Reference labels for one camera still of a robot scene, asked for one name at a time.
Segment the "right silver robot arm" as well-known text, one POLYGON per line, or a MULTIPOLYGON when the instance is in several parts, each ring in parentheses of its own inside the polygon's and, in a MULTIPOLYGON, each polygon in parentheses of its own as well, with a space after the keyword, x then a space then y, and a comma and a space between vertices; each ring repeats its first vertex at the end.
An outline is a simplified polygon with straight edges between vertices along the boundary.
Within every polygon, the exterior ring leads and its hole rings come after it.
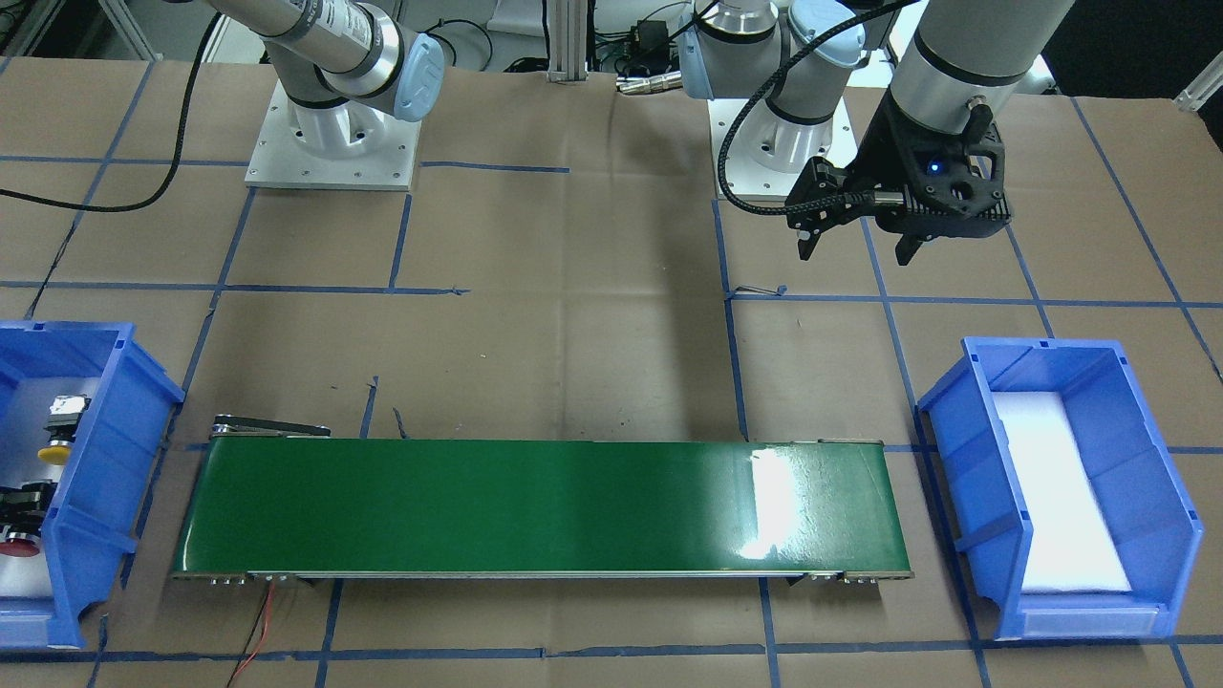
MULTIPOLYGON (((382 9, 353 1, 219 1, 216 10, 267 35, 279 67, 303 67, 307 82, 320 87, 323 97, 360 112, 393 112, 402 64, 418 43, 418 35, 401 31, 382 9)), ((39 204, 31 204, 31 188, 15 187, 2 196, 2 291, 31 299, 23 312, 2 299, 4 334, 34 325, 43 293, 84 219, 116 221, 119 208, 142 209, 169 189, 161 182, 111 202, 95 199, 152 67, 141 75, 88 68, 86 75, 64 75, 62 84, 55 83, 57 75, 57 62, 49 61, 45 70, 20 75, 17 84, 2 88, 2 163, 17 164, 2 178, 17 183, 33 174, 35 182, 67 192, 65 200, 40 193, 39 204), (87 75, 103 81, 75 93, 87 75)))

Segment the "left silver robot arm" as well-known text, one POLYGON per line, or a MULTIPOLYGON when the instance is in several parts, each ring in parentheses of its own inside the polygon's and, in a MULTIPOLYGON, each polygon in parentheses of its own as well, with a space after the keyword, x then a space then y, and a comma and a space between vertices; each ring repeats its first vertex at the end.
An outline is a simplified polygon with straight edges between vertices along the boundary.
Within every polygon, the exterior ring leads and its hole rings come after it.
POLYGON ((678 20, 687 97, 737 99, 715 149, 722 197, 783 215, 808 260, 827 231, 871 218, 895 260, 1013 219, 997 117, 1070 10, 1066 1, 929 1, 850 161, 828 156, 852 71, 900 1, 691 1, 678 20))

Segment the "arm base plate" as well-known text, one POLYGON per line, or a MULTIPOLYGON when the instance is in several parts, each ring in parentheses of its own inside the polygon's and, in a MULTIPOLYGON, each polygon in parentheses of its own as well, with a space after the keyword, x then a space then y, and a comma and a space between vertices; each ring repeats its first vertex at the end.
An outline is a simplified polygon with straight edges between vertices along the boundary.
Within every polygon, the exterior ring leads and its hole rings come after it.
POLYGON ((750 204, 779 205, 786 199, 804 166, 823 156, 845 167, 857 154, 857 142, 839 101, 830 119, 817 125, 797 125, 757 104, 734 136, 725 176, 734 196, 750 204))
POLYGON ((278 83, 245 182, 275 189, 411 189, 419 123, 358 103, 329 109, 289 100, 278 83))

